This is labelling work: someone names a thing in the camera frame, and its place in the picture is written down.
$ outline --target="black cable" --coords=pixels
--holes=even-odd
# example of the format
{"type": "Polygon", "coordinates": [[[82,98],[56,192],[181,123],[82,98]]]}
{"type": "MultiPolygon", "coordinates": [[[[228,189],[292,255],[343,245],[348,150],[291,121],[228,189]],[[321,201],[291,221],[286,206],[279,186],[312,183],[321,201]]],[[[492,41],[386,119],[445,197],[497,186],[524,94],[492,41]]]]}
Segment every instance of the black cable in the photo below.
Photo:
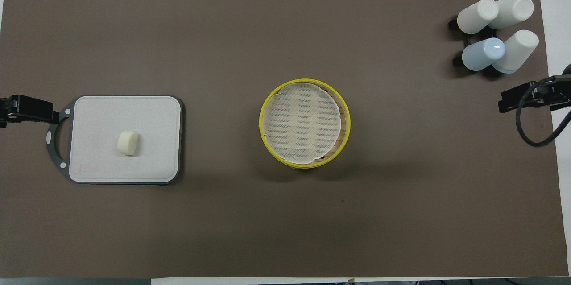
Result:
{"type": "Polygon", "coordinates": [[[549,135],[549,137],[545,138],[545,140],[543,140],[541,142],[532,141],[530,138],[528,138],[528,136],[525,135],[524,129],[521,127],[521,109],[524,107],[524,103],[525,103],[526,98],[528,98],[528,96],[530,96],[532,91],[535,90],[536,88],[539,88],[540,86],[543,86],[544,84],[552,82],[552,81],[555,81],[554,76],[550,76],[548,78],[545,78],[543,80],[540,80],[540,81],[534,83],[532,86],[530,86],[526,90],[526,92],[523,94],[523,96],[521,96],[520,102],[517,104],[517,110],[516,110],[517,132],[519,132],[521,138],[524,139],[524,141],[528,145],[531,145],[532,147],[543,147],[544,145],[548,145],[549,143],[554,141],[555,138],[557,138],[557,136],[559,136],[559,134],[561,134],[561,131],[563,131],[563,129],[565,129],[567,124],[569,122],[571,122],[571,112],[569,112],[569,113],[567,113],[567,116],[565,116],[565,118],[563,118],[563,121],[561,121],[561,123],[559,123],[559,126],[557,126],[557,128],[553,131],[553,133],[551,133],[549,135]]]}
{"type": "Polygon", "coordinates": [[[508,279],[508,278],[504,278],[504,281],[507,281],[508,283],[512,283],[513,285],[523,285],[522,283],[516,283],[515,281],[510,281],[510,279],[508,279]]]}

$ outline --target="brown mat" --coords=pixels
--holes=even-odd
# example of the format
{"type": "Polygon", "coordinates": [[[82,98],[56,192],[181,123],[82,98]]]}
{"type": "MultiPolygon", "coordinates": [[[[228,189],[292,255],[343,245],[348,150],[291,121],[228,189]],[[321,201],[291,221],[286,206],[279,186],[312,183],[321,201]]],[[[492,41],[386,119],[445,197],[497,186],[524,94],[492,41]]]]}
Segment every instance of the brown mat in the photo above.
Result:
{"type": "MultiPolygon", "coordinates": [[[[451,66],[447,22],[478,0],[5,0],[0,92],[50,100],[172,94],[183,171],[167,186],[77,185],[46,124],[0,131],[0,277],[567,275],[554,145],[527,146],[500,92],[547,76],[451,66]],[[261,104],[327,82],[351,137],[290,169],[259,137],[261,104]]],[[[535,139],[548,110],[529,110],[535,139]]],[[[149,117],[161,116],[160,110],[149,117]]]]}

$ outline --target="white cutting board surface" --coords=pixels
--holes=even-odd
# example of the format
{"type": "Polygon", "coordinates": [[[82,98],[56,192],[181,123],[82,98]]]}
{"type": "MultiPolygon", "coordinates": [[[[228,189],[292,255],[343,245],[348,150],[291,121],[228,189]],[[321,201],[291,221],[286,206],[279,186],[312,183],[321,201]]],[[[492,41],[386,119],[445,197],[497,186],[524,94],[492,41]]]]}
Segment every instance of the white cutting board surface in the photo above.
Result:
{"type": "Polygon", "coordinates": [[[168,183],[179,171],[180,102],[171,96],[82,96],[73,109],[69,176],[83,183],[168,183]],[[117,150],[121,132],[137,151],[117,150]]]}

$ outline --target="yellow rimmed basket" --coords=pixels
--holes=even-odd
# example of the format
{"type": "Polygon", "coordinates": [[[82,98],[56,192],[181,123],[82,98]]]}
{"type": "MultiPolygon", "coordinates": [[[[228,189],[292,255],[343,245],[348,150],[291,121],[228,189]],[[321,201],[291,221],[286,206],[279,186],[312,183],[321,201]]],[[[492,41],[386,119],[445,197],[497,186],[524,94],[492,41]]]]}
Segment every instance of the yellow rimmed basket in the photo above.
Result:
{"type": "Polygon", "coordinates": [[[261,140],[264,142],[265,147],[268,149],[269,153],[273,155],[274,158],[278,159],[278,161],[280,161],[281,163],[289,165],[289,167],[295,169],[310,169],[314,167],[319,167],[320,165],[324,165],[329,161],[332,161],[333,159],[335,159],[335,157],[337,157],[337,155],[339,155],[339,153],[341,153],[341,150],[343,150],[349,139],[349,132],[351,131],[351,116],[349,114],[349,108],[347,107],[345,100],[343,100],[343,98],[341,97],[341,94],[339,94],[339,92],[337,92],[329,84],[326,84],[325,82],[315,79],[296,79],[296,80],[291,80],[289,82],[285,82],[284,84],[278,86],[265,99],[264,104],[261,106],[258,127],[260,129],[261,140]],[[337,141],[335,141],[334,146],[326,153],[326,155],[324,155],[320,159],[314,159],[312,163],[308,163],[306,165],[299,165],[296,163],[292,163],[290,161],[286,161],[286,159],[283,159],[282,157],[277,155],[277,153],[275,153],[275,151],[273,151],[269,146],[263,128],[264,112],[269,100],[275,94],[279,94],[283,87],[288,86],[292,83],[310,83],[319,86],[322,90],[327,92],[327,94],[329,94],[331,98],[333,98],[335,104],[337,104],[339,108],[339,116],[341,118],[341,131],[339,132],[339,137],[337,138],[337,141]]]}

